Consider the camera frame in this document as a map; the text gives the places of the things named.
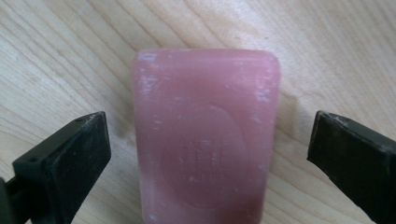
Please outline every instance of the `pink soap bar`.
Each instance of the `pink soap bar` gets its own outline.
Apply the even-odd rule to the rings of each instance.
[[[241,49],[147,49],[134,59],[147,224],[257,224],[272,154],[276,57]]]

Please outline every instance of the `wood grain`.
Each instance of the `wood grain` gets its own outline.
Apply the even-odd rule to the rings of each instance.
[[[104,110],[113,157],[74,223],[142,224],[130,72],[146,48],[267,49],[282,84],[262,223],[372,223],[305,160],[319,109],[396,138],[396,2],[0,1],[0,176]]]

